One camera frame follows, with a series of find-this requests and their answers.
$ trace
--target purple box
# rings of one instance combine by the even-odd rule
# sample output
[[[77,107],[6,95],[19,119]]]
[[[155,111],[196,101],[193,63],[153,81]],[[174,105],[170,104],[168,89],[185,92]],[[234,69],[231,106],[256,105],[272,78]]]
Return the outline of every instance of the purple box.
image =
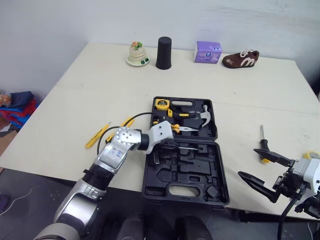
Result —
[[[194,48],[194,62],[216,64],[222,53],[221,45],[212,41],[197,41]]]

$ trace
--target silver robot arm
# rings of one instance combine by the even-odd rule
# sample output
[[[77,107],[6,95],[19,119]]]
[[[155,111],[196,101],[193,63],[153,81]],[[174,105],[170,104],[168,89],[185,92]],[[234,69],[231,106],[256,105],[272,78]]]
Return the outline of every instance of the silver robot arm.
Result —
[[[146,133],[123,126],[100,152],[89,170],[79,179],[59,206],[54,223],[43,229],[34,240],[79,240],[86,236],[95,221],[99,201],[107,192],[113,176],[127,158],[128,151],[150,154],[154,146],[173,139],[171,125],[163,121]]]

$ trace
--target pliers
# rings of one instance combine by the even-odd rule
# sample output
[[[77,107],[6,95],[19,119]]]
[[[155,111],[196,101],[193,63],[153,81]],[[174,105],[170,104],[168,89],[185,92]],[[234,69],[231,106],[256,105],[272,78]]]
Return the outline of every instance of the pliers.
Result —
[[[190,132],[190,131],[199,131],[199,129],[195,129],[192,127],[188,127],[188,126],[180,126],[179,124],[170,124],[172,131],[175,131],[177,134],[180,133],[180,131],[183,132]]]

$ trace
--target black tool case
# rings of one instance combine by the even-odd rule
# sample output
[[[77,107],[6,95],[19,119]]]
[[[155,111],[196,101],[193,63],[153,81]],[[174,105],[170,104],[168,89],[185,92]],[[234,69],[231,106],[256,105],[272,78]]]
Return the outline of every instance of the black tool case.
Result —
[[[176,113],[203,112],[203,105],[207,105],[210,122],[201,127],[205,122],[201,118],[170,118],[168,111],[155,107],[156,99],[169,100],[169,108]],[[199,128],[199,131],[173,131],[173,140],[154,147],[146,156],[142,195],[154,203],[189,202],[208,204],[218,209],[227,205],[229,194],[220,147],[215,142],[218,134],[212,102],[209,99],[157,96],[153,99],[152,112],[165,116],[171,124]],[[153,115],[150,127],[159,118]],[[177,187],[187,187],[195,196],[172,194],[171,191]]]

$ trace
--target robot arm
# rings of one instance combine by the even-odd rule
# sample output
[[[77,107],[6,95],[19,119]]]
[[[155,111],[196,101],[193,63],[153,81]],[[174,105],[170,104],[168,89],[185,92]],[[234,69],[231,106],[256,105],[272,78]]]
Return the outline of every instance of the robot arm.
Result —
[[[320,219],[320,159],[301,158],[288,159],[276,152],[265,149],[254,149],[261,157],[274,163],[279,163],[289,169],[279,176],[273,185],[273,190],[264,186],[264,181],[246,172],[238,172],[240,177],[254,190],[276,203],[282,194],[296,199],[295,211],[304,211],[310,216]]]
[[[94,160],[59,206],[54,223],[43,229],[34,240],[78,240],[90,232],[98,213],[98,202],[106,194],[113,176],[127,158],[128,151],[150,154],[154,146],[173,139],[171,125],[163,121],[146,133],[123,126]]]

